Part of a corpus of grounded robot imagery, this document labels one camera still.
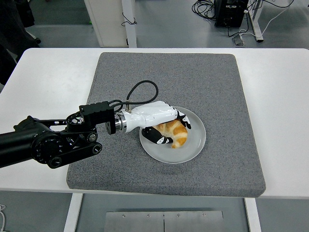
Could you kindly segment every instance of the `croissant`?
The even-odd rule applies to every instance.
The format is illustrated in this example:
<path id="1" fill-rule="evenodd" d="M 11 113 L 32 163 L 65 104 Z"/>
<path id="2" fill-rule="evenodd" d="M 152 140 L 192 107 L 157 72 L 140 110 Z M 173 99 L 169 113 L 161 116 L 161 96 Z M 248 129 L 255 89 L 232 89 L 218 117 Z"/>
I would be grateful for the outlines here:
<path id="1" fill-rule="evenodd" d="M 153 126 L 153 128 L 159 131 L 162 135 L 172 138 L 172 148 L 179 148 L 187 141 L 187 129 L 178 119 Z"/>

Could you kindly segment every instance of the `electronic device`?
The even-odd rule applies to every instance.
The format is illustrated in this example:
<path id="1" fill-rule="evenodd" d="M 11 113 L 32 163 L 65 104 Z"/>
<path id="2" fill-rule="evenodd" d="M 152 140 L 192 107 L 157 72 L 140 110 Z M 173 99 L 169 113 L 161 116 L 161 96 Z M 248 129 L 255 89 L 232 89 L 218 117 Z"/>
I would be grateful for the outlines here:
<path id="1" fill-rule="evenodd" d="M 249 0 L 214 0 L 215 26 L 239 28 Z"/>
<path id="2" fill-rule="evenodd" d="M 130 102 L 134 89 L 146 82 L 155 86 L 155 96 L 144 102 Z M 39 120 L 28 116 L 14 126 L 14 132 L 0 134 L 0 168 L 31 158 L 50 168 L 58 168 L 94 156 L 102 150 L 102 144 L 97 142 L 96 128 L 101 123 L 105 123 L 108 134 L 119 130 L 130 132 L 141 127 L 142 135 L 151 142 L 172 143 L 171 138 L 166 138 L 152 126 L 179 119 L 190 129 L 190 121 L 185 114 L 165 102 L 152 102 L 157 96 L 157 85 L 144 80 L 132 88 L 125 102 L 113 100 L 81 105 L 80 111 L 62 120 Z M 142 105 L 131 109 L 134 104 Z M 66 125 L 66 128 L 63 131 L 50 129 L 59 125 Z"/>

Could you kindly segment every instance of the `gray floor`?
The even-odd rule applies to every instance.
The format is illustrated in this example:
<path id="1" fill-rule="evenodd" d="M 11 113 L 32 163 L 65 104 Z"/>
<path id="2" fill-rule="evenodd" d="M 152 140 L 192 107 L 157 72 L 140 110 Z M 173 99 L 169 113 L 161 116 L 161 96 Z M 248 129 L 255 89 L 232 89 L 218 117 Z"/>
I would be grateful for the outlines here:
<path id="1" fill-rule="evenodd" d="M 236 47 L 227 30 L 217 29 L 194 15 L 191 6 L 195 0 L 136 0 L 138 47 Z M 36 25 L 27 30 L 42 40 L 41 47 L 99 47 L 83 0 L 31 0 Z M 263 30 L 270 19 L 282 9 L 267 5 L 259 24 Z M 243 21 L 241 29 L 246 29 Z M 264 42 L 243 35 L 243 48 L 309 48 L 309 7 L 307 0 L 296 0 L 289 10 L 273 20 L 264 34 Z M 0 204 L 7 208 L 6 230 L 62 231 L 71 194 L 0 191 Z M 158 208 L 223 208 L 235 209 L 232 227 L 246 231 L 243 202 L 211 199 L 156 196 L 117 197 L 92 195 L 84 197 L 78 231 L 103 231 L 105 215 L 109 210 Z M 302 232 L 309 230 L 309 200 L 257 199 L 263 232 Z"/>

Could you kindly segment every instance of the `white robotic hand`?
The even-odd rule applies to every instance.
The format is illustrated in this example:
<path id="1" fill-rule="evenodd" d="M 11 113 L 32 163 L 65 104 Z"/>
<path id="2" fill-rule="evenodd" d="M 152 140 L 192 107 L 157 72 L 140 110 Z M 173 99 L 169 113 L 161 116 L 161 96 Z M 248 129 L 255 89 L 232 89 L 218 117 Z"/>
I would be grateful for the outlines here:
<path id="1" fill-rule="evenodd" d="M 172 143 L 173 140 L 163 136 L 152 126 L 179 119 L 185 127 L 191 129 L 188 117 L 163 101 L 138 106 L 131 113 L 121 110 L 118 115 L 122 121 L 122 131 L 130 132 L 136 127 L 141 127 L 142 135 L 156 144 Z"/>
<path id="2" fill-rule="evenodd" d="M 191 128 L 190 121 L 184 113 L 163 101 L 135 107 L 130 113 L 121 110 L 118 115 L 122 119 L 122 130 L 125 132 L 130 132 L 136 127 L 144 129 L 175 119 L 179 119 L 185 127 Z"/>

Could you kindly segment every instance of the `silver connector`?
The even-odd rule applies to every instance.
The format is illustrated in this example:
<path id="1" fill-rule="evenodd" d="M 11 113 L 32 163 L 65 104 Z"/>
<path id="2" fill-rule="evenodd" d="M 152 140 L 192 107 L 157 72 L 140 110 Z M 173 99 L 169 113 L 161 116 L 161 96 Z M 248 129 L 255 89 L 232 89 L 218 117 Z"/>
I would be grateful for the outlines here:
<path id="1" fill-rule="evenodd" d="M 116 131 L 126 132 L 126 118 L 122 111 L 115 114 Z"/>
<path id="2" fill-rule="evenodd" d="M 127 111 L 128 113 L 131 113 L 131 112 L 132 112 L 132 109 L 131 109 L 131 105 L 130 105 L 130 104 L 127 104 L 127 105 L 126 105 L 126 111 Z"/>

